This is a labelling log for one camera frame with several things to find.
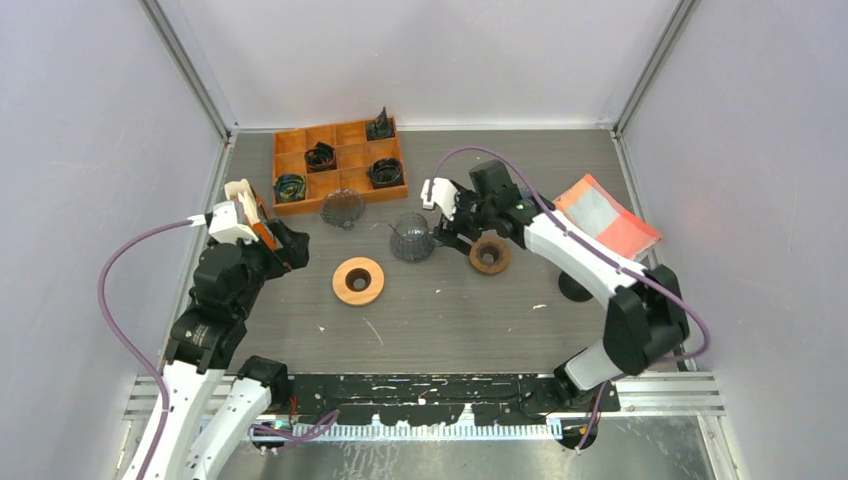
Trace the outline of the clear smoky glass dripper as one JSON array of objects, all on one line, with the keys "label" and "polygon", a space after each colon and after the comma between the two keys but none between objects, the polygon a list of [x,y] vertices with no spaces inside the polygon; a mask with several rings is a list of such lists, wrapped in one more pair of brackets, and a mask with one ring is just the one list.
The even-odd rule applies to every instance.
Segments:
[{"label": "clear smoky glass dripper", "polygon": [[362,217],[365,206],[365,199],[358,191],[338,189],[324,198],[319,214],[326,224],[350,231]]}]

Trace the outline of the grey glass server jug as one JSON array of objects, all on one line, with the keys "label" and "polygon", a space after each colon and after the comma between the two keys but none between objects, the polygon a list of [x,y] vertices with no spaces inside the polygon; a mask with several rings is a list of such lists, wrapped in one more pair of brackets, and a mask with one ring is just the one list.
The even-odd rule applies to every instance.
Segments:
[{"label": "grey glass server jug", "polygon": [[392,230],[389,246],[391,253],[407,263],[427,260],[435,249],[428,222],[419,213],[406,213],[390,224]]}]

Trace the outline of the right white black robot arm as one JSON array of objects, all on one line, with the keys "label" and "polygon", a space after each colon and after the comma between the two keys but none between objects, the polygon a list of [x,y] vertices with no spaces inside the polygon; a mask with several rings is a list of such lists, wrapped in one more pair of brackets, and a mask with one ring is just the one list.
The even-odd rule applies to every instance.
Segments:
[{"label": "right white black robot arm", "polygon": [[421,190],[422,207],[438,210],[434,235],[462,253],[486,231],[558,267],[606,312],[599,340],[553,371],[552,387],[567,410],[582,409],[602,383],[641,374],[690,335],[674,272],[622,257],[578,229],[536,191],[528,196],[513,182],[503,160],[469,172],[473,186],[436,175]]}]

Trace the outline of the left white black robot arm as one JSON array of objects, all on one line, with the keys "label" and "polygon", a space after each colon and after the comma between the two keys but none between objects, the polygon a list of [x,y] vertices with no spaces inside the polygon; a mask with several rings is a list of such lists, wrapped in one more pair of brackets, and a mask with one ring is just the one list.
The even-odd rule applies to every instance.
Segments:
[{"label": "left white black robot arm", "polygon": [[249,226],[206,214],[184,223],[205,225],[210,238],[193,273],[188,307],[171,328],[164,366],[141,361],[159,395],[127,479],[213,479],[256,417],[282,411],[292,397],[286,365],[254,356],[233,384],[233,399],[201,427],[262,287],[308,264],[309,235],[279,218]]}]

